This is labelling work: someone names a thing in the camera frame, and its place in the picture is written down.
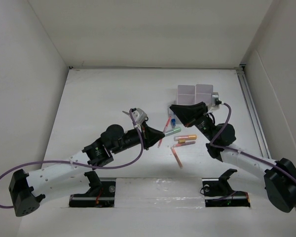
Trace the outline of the red highlighter pen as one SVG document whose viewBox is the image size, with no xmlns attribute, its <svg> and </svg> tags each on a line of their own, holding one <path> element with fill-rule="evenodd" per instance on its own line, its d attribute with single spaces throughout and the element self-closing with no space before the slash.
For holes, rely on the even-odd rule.
<svg viewBox="0 0 296 237">
<path fill-rule="evenodd" d="M 166 122 L 166 124 L 165 124 L 165 126 L 164 126 L 164 129 L 163 129 L 163 134 L 165 135 L 165 132 L 167 131 L 167 128 L 168 128 L 168 126 L 169 126 L 169 123 L 170 123 L 170 121 L 171 121 L 171 116 L 169 116 L 168 117 L 168 119 L 167 119 L 167 122 Z M 158 145 L 157 145 L 157 147 L 158 148 L 160 148 L 160 146 L 161 146 L 161 144 L 162 144 L 162 139 L 163 138 L 161 138 L 160 140 L 159 140 L 159 142 L 158 142 Z"/>
<path fill-rule="evenodd" d="M 171 151 L 172 151 L 172 154 L 174 155 L 175 159 L 176 159 L 176 162 L 179 166 L 179 168 L 183 168 L 183 164 L 181 163 L 179 157 L 178 157 L 178 154 L 176 153 L 175 149 L 173 147 L 170 148 Z"/>
</svg>

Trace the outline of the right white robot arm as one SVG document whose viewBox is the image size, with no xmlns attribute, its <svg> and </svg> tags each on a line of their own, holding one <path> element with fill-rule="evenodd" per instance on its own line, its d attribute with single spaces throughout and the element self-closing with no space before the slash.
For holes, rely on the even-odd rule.
<svg viewBox="0 0 296 237">
<path fill-rule="evenodd" d="M 235 129 L 229 124 L 231 112 L 224 123 L 216 124 L 204 102 L 195 105 L 171 105 L 184 127 L 196 127 L 208 140 L 211 158 L 232 164 L 262 181 L 262 195 L 279 210 L 289 213 L 296 208 L 296 166 L 289 159 L 257 157 L 234 145 Z"/>
</svg>

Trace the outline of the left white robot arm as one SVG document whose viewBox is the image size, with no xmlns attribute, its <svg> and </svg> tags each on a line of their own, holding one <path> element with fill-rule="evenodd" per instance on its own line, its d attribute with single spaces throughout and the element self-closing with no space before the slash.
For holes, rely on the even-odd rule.
<svg viewBox="0 0 296 237">
<path fill-rule="evenodd" d="M 109 126 L 96 141 L 82 151 L 48 167 L 25 172 L 23 169 L 12 175 L 9 192 L 15 215 L 23 217 L 36 211 L 41 204 L 70 194 L 70 187 L 83 184 L 83 194 L 101 196 L 104 192 L 95 168 L 113 161 L 113 155 L 142 144 L 147 150 L 164 138 L 164 133 L 143 123 L 141 130 L 124 131 L 118 124 Z"/>
</svg>

